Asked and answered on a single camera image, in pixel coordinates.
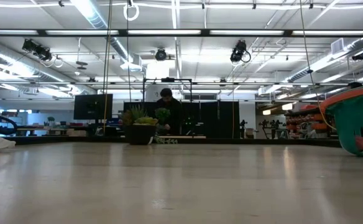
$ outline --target ceiling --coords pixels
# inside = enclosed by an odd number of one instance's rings
[[[92,29],[89,22],[69,1],[65,7],[19,7],[36,4],[57,4],[58,1],[49,0],[16,0],[0,1],[7,7],[0,7],[0,29]],[[151,6],[170,7],[172,0],[138,1],[136,4],[150,4]],[[324,10],[331,3],[337,2],[333,9]],[[99,10],[104,18],[108,17],[109,7],[105,6],[109,1],[99,1]],[[180,16],[175,19],[178,29],[302,29],[299,9],[276,10],[261,9],[259,6],[299,6],[295,0],[257,0],[257,9],[251,7],[252,1],[238,0],[205,0],[206,6],[226,7],[225,9],[207,7],[194,9],[181,9]],[[181,7],[201,6],[202,0],[180,0]],[[233,4],[241,8],[227,9]],[[315,6],[323,8],[303,9],[303,19],[306,29],[363,29],[363,8],[341,9],[342,7],[363,7],[363,0],[322,0],[314,1]],[[127,21],[123,14],[123,5],[113,6],[111,15],[113,29],[172,29],[172,10],[159,7],[140,6],[140,14],[134,21]],[[11,50],[24,54],[21,49],[23,37],[0,37],[0,44]],[[230,63],[230,54],[237,41],[244,39],[252,54],[252,60],[244,66],[234,67]],[[309,60],[321,58],[331,50],[331,43],[338,38],[309,38],[307,39],[307,51]],[[57,68],[58,71],[74,80],[87,81],[89,77],[95,77],[101,81],[104,73],[104,61],[106,40],[101,37],[84,37],[81,39],[80,55],[78,53],[78,38],[75,37],[34,37],[33,40],[46,47],[50,47],[53,54],[58,55],[64,64]],[[173,37],[120,37],[119,41],[129,53],[138,54],[147,65],[154,61],[152,51],[164,48],[168,54],[175,55],[175,39]],[[281,82],[292,71],[303,68],[306,62],[306,52],[303,38],[258,38],[255,37],[178,37],[180,41],[181,74],[183,78],[192,78],[198,82],[218,82],[220,78],[227,78],[234,82]],[[128,79],[131,81],[142,80],[141,72],[128,72],[120,68],[121,62],[117,54],[110,48],[109,81],[119,82]],[[29,54],[26,57],[37,61],[37,58]],[[76,76],[77,60],[88,62],[87,69]],[[175,60],[167,61],[170,66],[170,76],[176,77]],[[363,64],[363,60],[347,62],[346,58],[340,58],[336,63],[316,71],[316,82],[321,82],[327,77],[349,70]],[[334,82],[347,83],[355,78],[363,76],[363,71],[349,74]],[[109,86],[110,88],[127,88],[127,86]],[[258,89],[260,86],[241,86],[243,89]],[[219,88],[214,86],[201,86],[200,88]],[[285,91],[297,91],[299,88],[281,88]]]

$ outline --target rope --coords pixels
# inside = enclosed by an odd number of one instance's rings
[[[107,45],[106,45],[106,55],[105,55],[105,62],[104,62],[104,77],[103,77],[103,94],[105,94],[105,101],[104,101],[104,123],[103,123],[103,133],[106,135],[106,123],[107,123],[107,93],[108,93],[108,70],[109,70],[109,46],[111,40],[111,24],[112,19],[111,15],[113,14],[113,0],[110,0],[110,7],[108,12],[108,28],[107,28]]]
[[[302,26],[302,30],[303,30],[303,40],[305,41],[305,51],[306,51],[306,60],[307,60],[307,65],[308,65],[308,70],[310,71],[311,68],[310,68],[310,61],[308,59],[308,50],[307,50],[307,43],[306,43],[306,29],[305,29],[305,20],[303,19],[303,4],[301,3],[301,0],[299,0],[300,2],[300,19],[301,19],[301,26]],[[309,73],[310,74],[310,79],[311,79],[311,84],[313,85],[313,91],[315,92],[316,94],[316,98],[317,98],[317,104],[318,104],[318,109],[319,109],[319,112],[321,113],[321,116],[323,117],[323,121],[325,122],[325,124],[332,128],[333,130],[336,130],[336,128],[334,128],[332,125],[330,125],[326,119],[325,119],[325,115],[324,113],[321,111],[321,108],[320,108],[320,104],[319,104],[319,96],[318,96],[318,93],[317,93],[317,90],[316,90],[316,85],[314,83],[314,80],[313,80],[313,75],[312,75],[312,72]]]

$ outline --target plant pot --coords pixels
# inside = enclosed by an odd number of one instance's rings
[[[152,125],[130,125],[125,127],[125,137],[131,145],[150,144],[155,132],[156,127]]]

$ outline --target green plant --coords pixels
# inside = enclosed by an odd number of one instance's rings
[[[155,110],[155,116],[158,118],[160,124],[164,124],[166,119],[170,116],[170,110],[166,108],[158,108]]]
[[[123,113],[121,119],[122,123],[125,124],[126,126],[132,125],[134,121],[132,112],[130,110],[127,110],[125,113]]]
[[[158,123],[157,119],[150,117],[143,117],[134,121],[134,124],[139,124],[139,125],[156,125],[157,123]]]
[[[132,113],[133,121],[135,121],[139,118],[143,118],[147,115],[147,112],[145,111],[145,109],[143,107],[140,107],[140,105],[132,106],[130,111]]]
[[[178,144],[176,139],[164,139],[160,138],[158,135],[155,135],[154,139],[157,144]]]

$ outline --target green plastic object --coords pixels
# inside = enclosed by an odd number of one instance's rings
[[[326,113],[335,117],[343,149],[363,156],[363,95],[336,102],[326,108]]]

